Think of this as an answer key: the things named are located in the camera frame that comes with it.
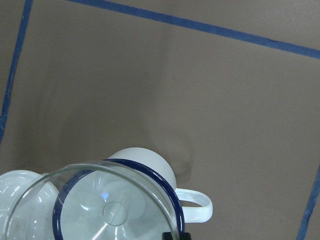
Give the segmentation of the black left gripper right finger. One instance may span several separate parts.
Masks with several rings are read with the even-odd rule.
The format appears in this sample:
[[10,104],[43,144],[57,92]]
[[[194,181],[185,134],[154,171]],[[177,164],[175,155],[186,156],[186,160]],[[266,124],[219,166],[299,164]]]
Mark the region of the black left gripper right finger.
[[179,240],[192,240],[191,234],[189,232],[180,232]]

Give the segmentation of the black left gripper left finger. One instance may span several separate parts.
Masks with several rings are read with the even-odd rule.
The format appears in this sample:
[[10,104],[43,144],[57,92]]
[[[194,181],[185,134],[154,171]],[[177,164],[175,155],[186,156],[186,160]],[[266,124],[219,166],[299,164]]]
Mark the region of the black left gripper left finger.
[[162,234],[162,240],[173,240],[173,235],[171,232],[164,232]]

